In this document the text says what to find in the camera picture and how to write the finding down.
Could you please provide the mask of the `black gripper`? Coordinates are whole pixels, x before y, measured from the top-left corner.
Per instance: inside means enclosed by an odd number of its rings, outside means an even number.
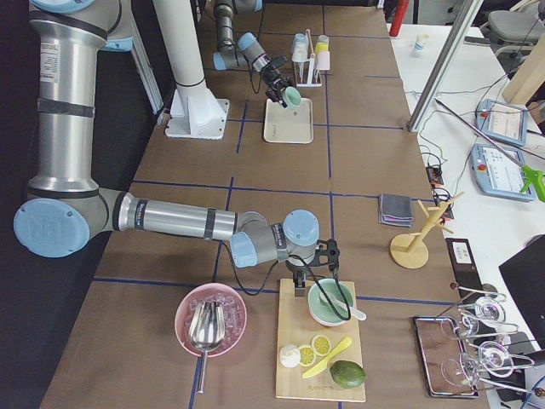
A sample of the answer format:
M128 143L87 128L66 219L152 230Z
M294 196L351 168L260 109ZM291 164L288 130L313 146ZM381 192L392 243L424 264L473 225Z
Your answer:
M295 87L291 77L283 77L279 68L287 62L283 55L270 58L268 54L261 54L255 59L255 71L261 76L261 79L267 84L267 97L278 103L282 108L286 108L284 101L284 89Z
M340 251L334 239L319 239L314 253L307 258L291 254L285 262L286 267L293 274L294 295L304 297L306 294L306 279L310 275L314 281L318 281L318 276L312 271L312 268L326 266L333 279L338 280Z

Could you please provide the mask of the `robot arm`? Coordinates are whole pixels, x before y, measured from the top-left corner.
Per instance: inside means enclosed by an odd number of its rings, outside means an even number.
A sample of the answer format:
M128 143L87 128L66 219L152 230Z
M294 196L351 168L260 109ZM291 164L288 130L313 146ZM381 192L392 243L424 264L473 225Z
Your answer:
M217 71L239 68L245 61L251 72L257 72L267 85L266 95L283 108L295 109L301 104L301 94L294 81L280 68L287 62L283 55L272 58L262 48L255 35L246 32L235 41L232 19L236 14L258 12L262 1L221 0L212 1L217 34L217 51L213 54Z
M256 12L261 1L211 1L215 13L218 70L246 62L267 85L269 101L296 108L301 96L252 33L236 44L233 14ZM221 139L229 100L208 88L190 1L153 1L176 82L170 108L174 137ZM91 176L95 77L99 50L131 51L146 61L131 1L29 1L29 22L40 36L39 166L27 184L28 200L14 216L14 232L29 251L64 257L105 231L136 229L205 240L228 240L233 270L269 261L285 262L295 295L303 295L311 268L328 266L338 283L340 252L333 239L319 239L316 216L291 211L267 225L261 214L138 199L99 187Z

